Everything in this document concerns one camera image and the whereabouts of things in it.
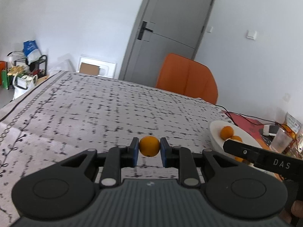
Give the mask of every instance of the cable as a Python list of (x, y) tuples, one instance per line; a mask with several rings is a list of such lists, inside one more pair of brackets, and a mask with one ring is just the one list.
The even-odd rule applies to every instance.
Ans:
[(236, 122), (234, 121), (234, 119), (231, 117), (230, 112), (229, 112), (225, 107), (220, 106), (220, 105), (215, 105), (215, 106), (224, 108), (224, 110), (226, 111), (225, 114), (227, 114), (227, 113), (229, 114), (229, 116), (228, 116), (228, 115), (226, 115), (226, 116), (229, 117), (229, 118), (231, 119), (231, 121), (234, 123), (235, 126), (238, 126), (238, 125), (236, 124)]
[[(290, 134), (291, 134), (291, 138), (292, 138), (292, 134), (294, 134), (294, 138), (292, 138), (292, 140), (293, 140), (293, 142), (295, 142), (296, 145), (297, 145), (298, 157), (299, 157), (300, 159), (302, 158), (302, 156), (301, 156), (300, 153), (299, 153), (298, 141), (297, 141), (297, 138), (296, 138), (297, 135), (296, 135), (296, 133), (295, 133), (288, 125), (286, 125), (286, 124), (281, 124), (281, 123), (278, 123), (278, 122), (275, 122), (275, 121), (272, 121), (272, 120), (262, 119), (262, 118), (255, 117), (255, 116), (251, 116), (251, 115), (246, 115), (246, 114), (242, 114), (242, 113), (239, 114), (239, 113), (235, 113), (235, 112), (230, 112), (230, 111), (228, 111), (225, 107), (220, 106), (220, 105), (215, 105), (215, 106), (218, 106), (218, 107), (223, 108), (223, 109), (226, 111), (226, 113), (225, 113), (226, 116), (229, 117), (229, 118), (232, 120), (232, 122), (233, 122), (236, 126), (238, 126), (238, 125), (235, 123), (235, 121), (234, 121), (233, 118), (231, 117), (231, 113), (232, 113), (232, 114), (236, 114), (236, 115), (241, 116), (242, 118), (246, 119), (248, 122), (250, 122), (251, 124), (256, 125), (256, 126), (273, 125), (273, 124), (278, 125), (281, 129), (285, 130), (287, 133), (290, 133)], [(271, 122), (271, 123), (266, 123), (266, 124), (263, 124), (263, 123), (255, 124), (255, 123), (253, 123), (252, 121), (250, 121), (248, 118), (246, 118), (245, 116), (246, 116), (246, 117), (255, 118), (255, 119), (259, 119), (259, 120), (264, 120), (264, 121)]]

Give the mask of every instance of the white wall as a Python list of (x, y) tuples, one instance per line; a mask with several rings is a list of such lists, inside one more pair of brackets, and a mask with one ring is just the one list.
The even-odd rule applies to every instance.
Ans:
[[(303, 122), (303, 0), (216, 0), (208, 26), (195, 59), (214, 74), (218, 104), (278, 121), (288, 111)], [(258, 31), (255, 41), (248, 29)]]
[(142, 0), (0, 0), (0, 60), (36, 39), (49, 68), (80, 55), (118, 64)]

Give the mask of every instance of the door handle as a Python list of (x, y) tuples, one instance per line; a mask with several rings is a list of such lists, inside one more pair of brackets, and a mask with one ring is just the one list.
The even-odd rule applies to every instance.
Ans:
[(146, 28), (146, 24), (147, 24), (147, 22), (143, 21), (140, 32), (139, 32), (139, 35), (138, 35), (138, 38), (137, 38), (138, 40), (142, 40), (144, 30), (154, 32), (153, 30), (151, 30), (149, 28)]
[(142, 28), (143, 30), (147, 30), (147, 31), (150, 31), (150, 32), (154, 32), (153, 30), (151, 30), (151, 29), (149, 29), (149, 28), (146, 28), (146, 27), (144, 27), (144, 28)]

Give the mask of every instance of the white bag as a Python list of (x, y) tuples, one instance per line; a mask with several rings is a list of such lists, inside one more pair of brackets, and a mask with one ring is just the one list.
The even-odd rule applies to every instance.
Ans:
[(35, 75), (34, 78), (33, 78), (33, 80), (28, 85), (28, 88), (27, 89), (23, 89), (23, 88), (20, 88), (20, 87), (18, 87), (16, 85), (16, 77), (17, 76), (14, 76), (14, 79), (13, 79), (13, 87), (15, 88), (13, 100), (15, 100), (18, 97), (22, 96), (24, 93), (28, 92), (29, 90), (35, 88), (35, 86), (37, 84), (37, 79), (38, 79), (38, 75)]

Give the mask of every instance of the orange chair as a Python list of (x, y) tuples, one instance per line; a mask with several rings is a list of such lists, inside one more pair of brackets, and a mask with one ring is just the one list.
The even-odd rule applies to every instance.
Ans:
[(202, 98), (216, 104), (218, 89), (208, 67), (185, 57), (169, 54), (160, 71), (156, 88)]

